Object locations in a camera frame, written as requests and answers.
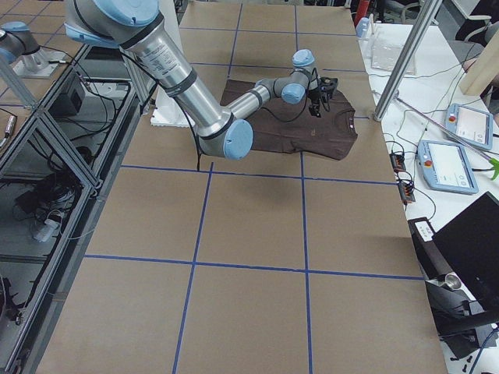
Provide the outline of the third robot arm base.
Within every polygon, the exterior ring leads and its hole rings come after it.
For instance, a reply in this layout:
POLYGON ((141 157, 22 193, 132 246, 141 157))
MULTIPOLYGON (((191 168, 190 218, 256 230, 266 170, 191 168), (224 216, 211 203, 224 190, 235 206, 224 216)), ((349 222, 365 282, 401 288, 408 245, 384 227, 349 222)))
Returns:
POLYGON ((48 79, 60 64, 66 63, 65 52, 42 47, 21 21, 1 25, 1 57, 22 78, 48 79))

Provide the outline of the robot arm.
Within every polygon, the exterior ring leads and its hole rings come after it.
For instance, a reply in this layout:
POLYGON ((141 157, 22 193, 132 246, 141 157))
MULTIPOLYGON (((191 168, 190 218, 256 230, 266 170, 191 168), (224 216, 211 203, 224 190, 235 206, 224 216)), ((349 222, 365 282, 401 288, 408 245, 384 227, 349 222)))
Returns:
POLYGON ((262 79, 227 106, 219 104, 181 49, 165 30, 157 1, 67 1, 65 29, 82 44, 121 48, 141 61, 149 73, 194 120, 200 150, 210 156, 239 160, 253 145, 247 117, 274 98, 298 104, 320 98, 320 77, 308 49, 292 56, 287 77, 262 79))

